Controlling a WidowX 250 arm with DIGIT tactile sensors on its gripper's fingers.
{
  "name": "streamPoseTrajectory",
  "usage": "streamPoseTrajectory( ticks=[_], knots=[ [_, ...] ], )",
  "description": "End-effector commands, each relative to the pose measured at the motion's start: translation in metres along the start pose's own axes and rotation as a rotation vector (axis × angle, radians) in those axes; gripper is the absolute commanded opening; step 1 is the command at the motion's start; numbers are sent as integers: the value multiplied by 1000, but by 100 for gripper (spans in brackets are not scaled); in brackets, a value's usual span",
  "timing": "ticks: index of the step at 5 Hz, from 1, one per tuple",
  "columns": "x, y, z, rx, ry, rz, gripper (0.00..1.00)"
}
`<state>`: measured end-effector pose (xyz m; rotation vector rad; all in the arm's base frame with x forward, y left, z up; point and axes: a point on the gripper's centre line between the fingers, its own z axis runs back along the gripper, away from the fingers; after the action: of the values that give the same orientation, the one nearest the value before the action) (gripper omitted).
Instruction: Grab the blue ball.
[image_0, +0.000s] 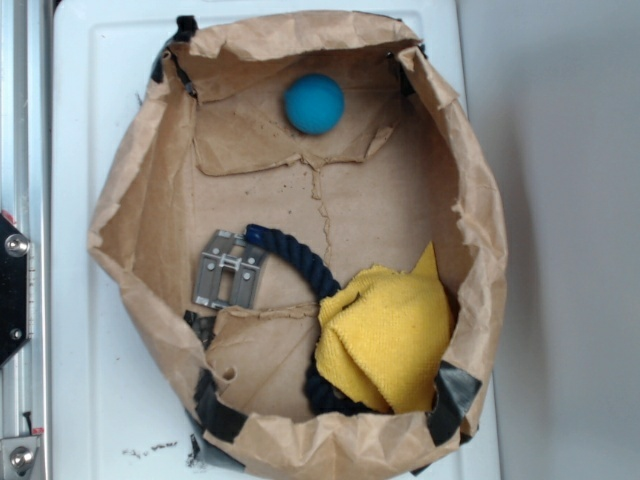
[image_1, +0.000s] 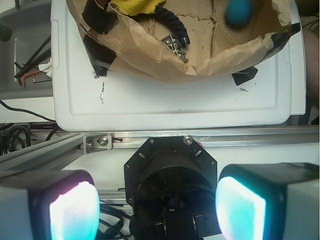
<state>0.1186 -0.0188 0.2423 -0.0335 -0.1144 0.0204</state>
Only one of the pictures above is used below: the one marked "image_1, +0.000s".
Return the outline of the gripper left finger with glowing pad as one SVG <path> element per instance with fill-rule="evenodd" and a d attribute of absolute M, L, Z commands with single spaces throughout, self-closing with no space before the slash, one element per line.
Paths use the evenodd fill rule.
<path fill-rule="evenodd" d="M 85 170 L 0 173 L 2 240 L 93 240 L 100 199 Z"/>

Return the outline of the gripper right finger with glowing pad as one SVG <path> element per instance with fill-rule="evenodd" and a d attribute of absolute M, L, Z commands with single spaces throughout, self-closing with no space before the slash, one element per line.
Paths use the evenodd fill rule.
<path fill-rule="evenodd" d="M 320 170 L 307 162 L 229 164 L 215 206 L 226 240 L 318 240 Z"/>

